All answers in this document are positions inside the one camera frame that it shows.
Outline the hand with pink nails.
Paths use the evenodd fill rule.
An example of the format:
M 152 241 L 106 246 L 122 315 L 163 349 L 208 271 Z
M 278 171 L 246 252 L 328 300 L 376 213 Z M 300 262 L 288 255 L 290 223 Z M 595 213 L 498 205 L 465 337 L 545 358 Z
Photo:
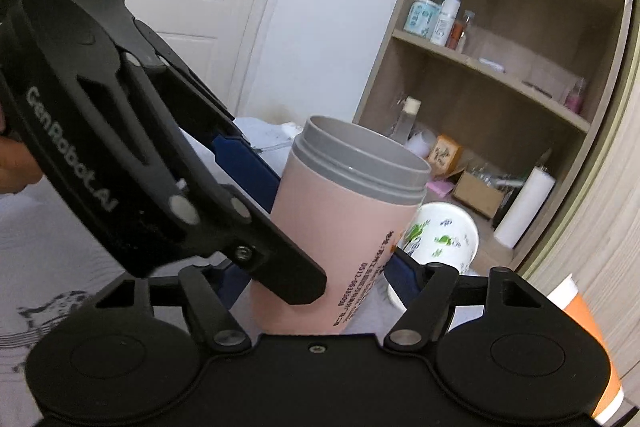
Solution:
M 1 109 L 0 193 L 20 193 L 36 184 L 43 173 L 26 145 L 6 135 L 6 112 Z

